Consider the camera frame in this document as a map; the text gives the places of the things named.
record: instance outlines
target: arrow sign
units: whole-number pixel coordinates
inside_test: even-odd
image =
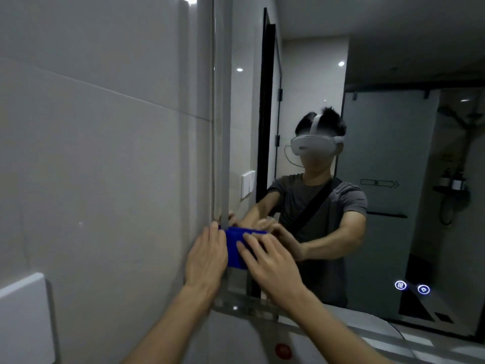
[[[396,180],[372,180],[368,178],[361,178],[360,179],[361,185],[369,185],[369,186],[384,186],[385,188],[396,189],[399,186],[399,183]]]

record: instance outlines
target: black hair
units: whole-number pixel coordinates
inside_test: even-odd
[[[317,114],[314,112],[307,113],[296,126],[295,134],[299,135],[310,131],[315,116],[317,116]],[[317,127],[317,130],[322,129],[330,129],[333,130],[338,136],[343,136],[347,132],[347,125],[333,108],[324,107],[322,109],[322,117],[320,118]]]

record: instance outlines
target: red button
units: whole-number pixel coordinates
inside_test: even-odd
[[[290,360],[293,357],[292,349],[285,344],[277,344],[276,348],[276,356],[282,360]]]

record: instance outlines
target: glowing icon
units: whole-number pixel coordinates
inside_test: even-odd
[[[421,294],[421,295],[428,295],[430,292],[431,292],[431,289],[429,288],[428,285],[418,285],[418,292]]]
[[[396,287],[396,289],[398,289],[400,291],[404,291],[405,289],[407,289],[407,283],[404,282],[404,281],[401,281],[401,280],[397,280],[394,283],[394,286]]]

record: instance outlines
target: white vr headset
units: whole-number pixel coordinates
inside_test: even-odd
[[[331,130],[325,130],[317,134],[318,122],[322,115],[313,119],[310,132],[294,137],[291,141],[292,151],[296,156],[309,153],[332,156],[336,153],[337,144],[343,143],[345,136],[335,136]]]

